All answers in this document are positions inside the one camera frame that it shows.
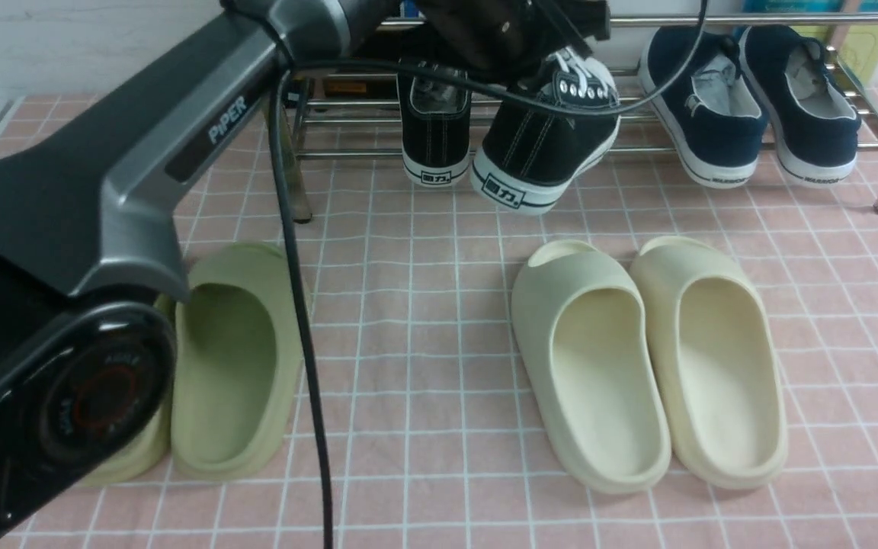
navy blue sneaker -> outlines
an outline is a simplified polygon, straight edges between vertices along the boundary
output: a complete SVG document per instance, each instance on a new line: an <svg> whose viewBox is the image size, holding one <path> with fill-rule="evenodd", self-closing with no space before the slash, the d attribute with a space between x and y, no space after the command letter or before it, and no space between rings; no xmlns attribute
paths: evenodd
<svg viewBox="0 0 878 549"><path fill-rule="evenodd" d="M639 80L647 94L669 80L696 33L695 27L655 32L639 62ZM738 187L754 174L767 115L743 78L731 37L703 34L686 72L652 107L698 184Z"/></svg>
<svg viewBox="0 0 878 549"><path fill-rule="evenodd" d="M851 174L863 125L825 57L822 42L784 25L750 27L741 36L741 66L771 115L781 169L812 188Z"/></svg>

white wall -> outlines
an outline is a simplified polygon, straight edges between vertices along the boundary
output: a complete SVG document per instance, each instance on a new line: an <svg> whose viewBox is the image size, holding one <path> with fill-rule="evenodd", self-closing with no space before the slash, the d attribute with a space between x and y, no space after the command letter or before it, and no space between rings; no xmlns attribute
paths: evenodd
<svg viewBox="0 0 878 549"><path fill-rule="evenodd" d="M610 3L614 14L694 13L698 5ZM741 4L711 0L714 13ZM219 12L216 0L0 0L0 95L109 90ZM651 32L616 29L602 45L603 58L612 66L634 65Z"/></svg>

pink tiled floor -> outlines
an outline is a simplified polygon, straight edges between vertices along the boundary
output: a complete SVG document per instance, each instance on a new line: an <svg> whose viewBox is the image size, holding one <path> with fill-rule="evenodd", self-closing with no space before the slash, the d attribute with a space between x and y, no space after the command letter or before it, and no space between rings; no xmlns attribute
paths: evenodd
<svg viewBox="0 0 878 549"><path fill-rule="evenodd" d="M91 98L29 98L0 156ZM659 140L627 129L624 142ZM396 146L397 129L312 130L313 146ZM194 259L279 236L255 123L178 206ZM606 161L541 218L497 212L468 185L412 188L396 161L304 163L317 213L300 226L335 475L338 543L390 547L878 549L878 153L835 191L785 185L766 156L750 185L708 191L674 157ZM548 239L630 260L658 234L733 254L760 287L780 349L790 459L753 493L678 464L649 493L590 493L541 428L508 325L519 264ZM71 490L0 543L23 549L311 548L320 538L306 393L253 479L186 480L166 461Z"/></svg>

black canvas sneaker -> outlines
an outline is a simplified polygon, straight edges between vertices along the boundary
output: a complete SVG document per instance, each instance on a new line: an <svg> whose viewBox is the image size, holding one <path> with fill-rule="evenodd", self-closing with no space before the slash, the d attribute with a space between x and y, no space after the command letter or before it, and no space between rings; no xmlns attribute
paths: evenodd
<svg viewBox="0 0 878 549"><path fill-rule="evenodd" d="M568 108L598 111L619 104L609 69L570 48L552 53L540 75L518 87L543 103ZM617 116L575 120L504 103L473 160L473 188L519 213L550 211L571 181L612 149L619 124Z"/></svg>
<svg viewBox="0 0 878 549"><path fill-rule="evenodd" d="M466 77L466 72L436 66L436 72ZM399 74L398 103L402 114L402 160L409 178L424 187L449 187L469 169L470 91Z"/></svg>

slide sandal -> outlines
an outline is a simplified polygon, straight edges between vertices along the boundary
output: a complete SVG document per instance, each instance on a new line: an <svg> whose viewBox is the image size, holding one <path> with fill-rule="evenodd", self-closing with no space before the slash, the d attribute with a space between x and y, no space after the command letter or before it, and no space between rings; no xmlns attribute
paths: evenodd
<svg viewBox="0 0 878 549"><path fill-rule="evenodd" d="M233 244L188 282L191 299L175 308L175 468L202 480L251 476L283 444L303 360L286 256Z"/></svg>
<svg viewBox="0 0 878 549"><path fill-rule="evenodd" d="M723 489L773 479L787 458L777 359L757 291L720 251L683 236L649 241L630 274L683 465Z"/></svg>
<svg viewBox="0 0 878 549"><path fill-rule="evenodd" d="M161 310L171 324L175 324L175 303L167 296L159 296L154 307ZM168 453L168 433L171 427L171 391L165 402L151 417L135 440L112 455L90 475L80 479L79 486L96 487L131 480L154 467Z"/></svg>
<svg viewBox="0 0 878 549"><path fill-rule="evenodd" d="M624 268L578 240L548 243L517 275L510 313L547 438L568 473L601 493L658 482L669 430L642 298Z"/></svg>

